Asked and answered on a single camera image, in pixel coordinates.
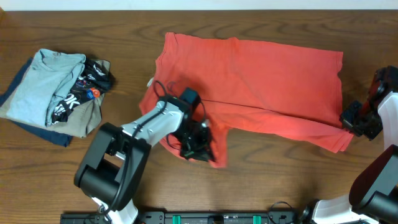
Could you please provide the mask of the red t-shirt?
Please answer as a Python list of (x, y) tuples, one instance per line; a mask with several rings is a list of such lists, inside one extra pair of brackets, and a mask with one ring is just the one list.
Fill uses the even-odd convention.
[(169, 32), (154, 78), (178, 96), (192, 88), (210, 122), (211, 166), (228, 163), (230, 129), (276, 134), (330, 152), (344, 151), (352, 134), (341, 127), (343, 53), (274, 42), (202, 39)]

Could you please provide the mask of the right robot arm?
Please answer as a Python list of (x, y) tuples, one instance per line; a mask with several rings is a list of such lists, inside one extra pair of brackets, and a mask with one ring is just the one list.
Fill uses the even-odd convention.
[(369, 140), (382, 133), (384, 151), (358, 175), (349, 194), (309, 205), (299, 223), (397, 223), (397, 67), (376, 70), (366, 102), (352, 102), (340, 121)]

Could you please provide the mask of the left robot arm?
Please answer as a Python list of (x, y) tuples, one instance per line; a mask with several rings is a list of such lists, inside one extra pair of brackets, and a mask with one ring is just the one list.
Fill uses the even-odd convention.
[(105, 123), (89, 146), (74, 184), (98, 205), (96, 213), (64, 214), (61, 223), (135, 223), (139, 211), (132, 201), (149, 158), (161, 140), (174, 136), (180, 157), (215, 160), (208, 121), (193, 119), (198, 95), (163, 96), (141, 118), (117, 127)]

